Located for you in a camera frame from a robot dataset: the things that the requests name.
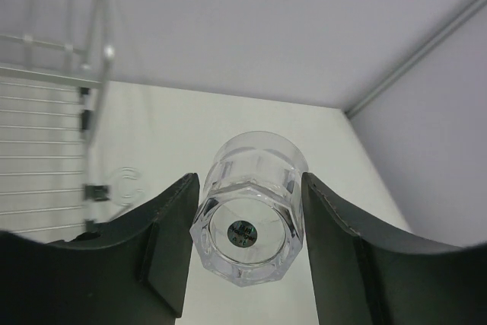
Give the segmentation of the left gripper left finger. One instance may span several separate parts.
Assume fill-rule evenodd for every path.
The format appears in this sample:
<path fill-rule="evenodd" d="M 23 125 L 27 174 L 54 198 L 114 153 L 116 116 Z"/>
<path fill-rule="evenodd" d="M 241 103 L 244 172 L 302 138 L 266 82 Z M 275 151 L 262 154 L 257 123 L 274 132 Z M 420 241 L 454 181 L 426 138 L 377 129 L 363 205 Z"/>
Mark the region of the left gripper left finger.
<path fill-rule="evenodd" d="M 199 178 L 72 241 L 1 233 L 3 324 L 172 324 L 183 313 Z"/>

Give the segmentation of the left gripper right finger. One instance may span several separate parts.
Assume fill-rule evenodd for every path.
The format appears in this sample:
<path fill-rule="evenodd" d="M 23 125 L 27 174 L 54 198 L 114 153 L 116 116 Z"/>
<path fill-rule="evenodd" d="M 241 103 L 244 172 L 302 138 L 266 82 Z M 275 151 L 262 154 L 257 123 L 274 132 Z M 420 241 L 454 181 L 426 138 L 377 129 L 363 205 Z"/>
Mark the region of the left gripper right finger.
<path fill-rule="evenodd" d="M 455 247 L 397 228 L 302 177 L 321 324 L 484 324 L 486 245 Z"/>

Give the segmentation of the clear plastic cup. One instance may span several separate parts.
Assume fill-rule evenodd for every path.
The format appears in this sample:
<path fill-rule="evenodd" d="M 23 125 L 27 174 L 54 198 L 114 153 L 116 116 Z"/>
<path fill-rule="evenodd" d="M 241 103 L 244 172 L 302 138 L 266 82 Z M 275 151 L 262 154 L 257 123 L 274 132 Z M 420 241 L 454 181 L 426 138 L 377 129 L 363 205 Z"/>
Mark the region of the clear plastic cup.
<path fill-rule="evenodd" d="M 288 139 L 245 132 L 216 154 L 189 230 L 205 269 L 239 286 L 282 279 L 301 252 L 301 178 L 308 165 Z"/>

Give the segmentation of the clear acrylic dish rack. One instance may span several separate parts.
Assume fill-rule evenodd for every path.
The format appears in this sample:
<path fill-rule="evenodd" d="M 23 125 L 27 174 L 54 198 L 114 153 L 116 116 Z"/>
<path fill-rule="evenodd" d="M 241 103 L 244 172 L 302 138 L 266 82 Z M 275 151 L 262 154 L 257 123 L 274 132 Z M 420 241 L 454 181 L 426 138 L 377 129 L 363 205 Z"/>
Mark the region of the clear acrylic dish rack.
<path fill-rule="evenodd" d="M 69 241 L 144 197 L 109 164 L 110 0 L 1 0 L 1 228 Z"/>

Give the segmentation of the right aluminium frame post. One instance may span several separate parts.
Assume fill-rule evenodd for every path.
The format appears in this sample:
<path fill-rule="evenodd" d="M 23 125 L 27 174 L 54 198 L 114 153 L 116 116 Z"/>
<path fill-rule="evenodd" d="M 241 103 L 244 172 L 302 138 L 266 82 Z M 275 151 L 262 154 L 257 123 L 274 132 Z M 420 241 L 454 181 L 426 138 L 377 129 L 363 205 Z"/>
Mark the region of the right aluminium frame post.
<path fill-rule="evenodd" d="M 459 30 L 486 6 L 486 0 L 461 0 L 452 11 L 442 18 L 423 38 L 408 50 L 373 86 L 351 103 L 344 114 L 353 119 L 407 72 L 436 50 L 448 37 Z"/>

